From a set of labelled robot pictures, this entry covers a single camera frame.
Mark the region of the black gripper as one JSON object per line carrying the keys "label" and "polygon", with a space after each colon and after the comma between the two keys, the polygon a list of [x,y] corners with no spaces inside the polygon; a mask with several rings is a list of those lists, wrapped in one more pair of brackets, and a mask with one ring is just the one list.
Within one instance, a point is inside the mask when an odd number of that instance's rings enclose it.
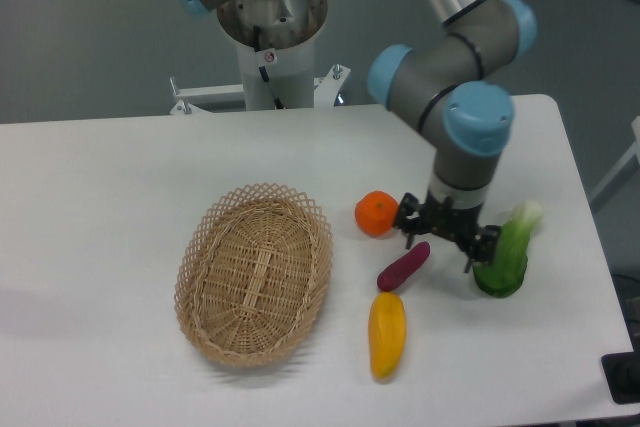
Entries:
{"label": "black gripper", "polygon": [[428,195],[420,208],[419,199],[407,192],[398,204],[392,226],[405,237],[406,250],[412,248],[419,234],[433,234],[456,243],[467,257],[464,272],[469,273],[476,264],[493,263],[502,232],[498,225],[478,226],[482,207],[458,209],[449,198],[439,202]]}

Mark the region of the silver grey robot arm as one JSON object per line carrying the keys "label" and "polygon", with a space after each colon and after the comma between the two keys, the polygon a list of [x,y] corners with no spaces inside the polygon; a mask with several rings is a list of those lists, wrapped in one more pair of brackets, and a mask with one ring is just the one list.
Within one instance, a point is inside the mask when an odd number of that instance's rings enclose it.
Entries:
{"label": "silver grey robot arm", "polygon": [[[194,16],[215,13],[236,44],[246,107],[316,104],[313,43],[327,0],[179,0]],[[373,99],[436,151],[424,200],[405,195],[394,227],[408,239],[453,242],[469,267],[493,264],[506,237],[478,219],[514,117],[511,98],[487,77],[531,48],[537,22],[521,0],[429,0],[445,29],[432,50],[393,45],[367,77]]]}

